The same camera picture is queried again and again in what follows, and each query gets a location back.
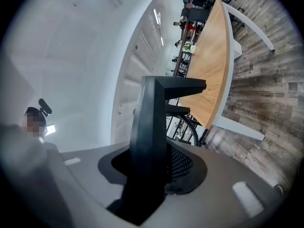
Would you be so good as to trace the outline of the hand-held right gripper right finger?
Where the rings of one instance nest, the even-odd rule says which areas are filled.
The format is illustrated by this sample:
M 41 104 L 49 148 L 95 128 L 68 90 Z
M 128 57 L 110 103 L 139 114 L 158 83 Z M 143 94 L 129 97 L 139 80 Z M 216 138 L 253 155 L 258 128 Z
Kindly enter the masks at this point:
M 167 183 L 166 100 L 201 93 L 206 81 L 145 76 L 140 93 L 140 212 L 144 222 L 163 202 Z

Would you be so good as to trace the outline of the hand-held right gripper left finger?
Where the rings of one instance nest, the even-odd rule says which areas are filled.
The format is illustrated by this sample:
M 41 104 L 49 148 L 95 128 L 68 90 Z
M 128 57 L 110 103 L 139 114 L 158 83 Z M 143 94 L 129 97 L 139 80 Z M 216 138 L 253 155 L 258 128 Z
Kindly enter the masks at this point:
M 113 201 L 107 210 L 116 216 L 133 223 L 135 225 L 141 224 L 140 208 L 140 191 L 137 182 L 127 181 L 123 188 L 120 199 Z

